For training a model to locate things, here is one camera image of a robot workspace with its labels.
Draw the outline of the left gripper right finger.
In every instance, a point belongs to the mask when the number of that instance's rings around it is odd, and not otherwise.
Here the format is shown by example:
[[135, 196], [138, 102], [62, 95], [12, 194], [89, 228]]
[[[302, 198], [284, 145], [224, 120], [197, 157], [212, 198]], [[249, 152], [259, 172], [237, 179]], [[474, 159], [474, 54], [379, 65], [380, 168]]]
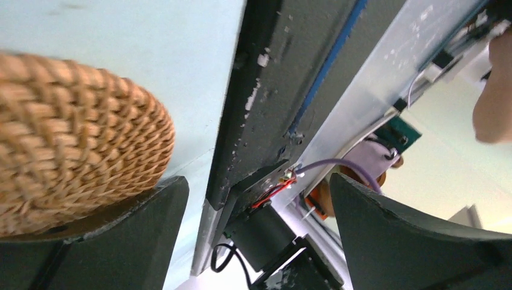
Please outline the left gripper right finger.
[[510, 289], [511, 236], [456, 224], [334, 174], [330, 192], [354, 289]]

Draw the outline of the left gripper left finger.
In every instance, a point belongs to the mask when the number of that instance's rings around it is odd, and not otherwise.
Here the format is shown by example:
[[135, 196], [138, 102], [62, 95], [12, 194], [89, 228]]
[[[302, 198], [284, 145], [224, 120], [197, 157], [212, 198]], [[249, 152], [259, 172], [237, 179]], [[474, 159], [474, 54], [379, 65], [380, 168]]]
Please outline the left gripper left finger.
[[2, 289], [162, 289], [184, 216], [183, 176], [39, 234], [1, 239]]

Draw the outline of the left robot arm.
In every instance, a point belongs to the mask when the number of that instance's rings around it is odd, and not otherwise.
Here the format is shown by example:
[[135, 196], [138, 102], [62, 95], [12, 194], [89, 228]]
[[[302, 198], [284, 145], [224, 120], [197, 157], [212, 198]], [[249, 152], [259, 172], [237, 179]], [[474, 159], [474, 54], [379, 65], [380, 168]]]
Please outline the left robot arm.
[[[330, 183], [355, 289], [510, 289], [511, 236], [433, 217], [336, 175]], [[1, 239], [2, 289], [161, 289], [187, 180], [44, 231]], [[249, 289], [341, 289], [337, 254], [297, 236], [270, 206], [228, 224], [230, 254], [261, 276]]]

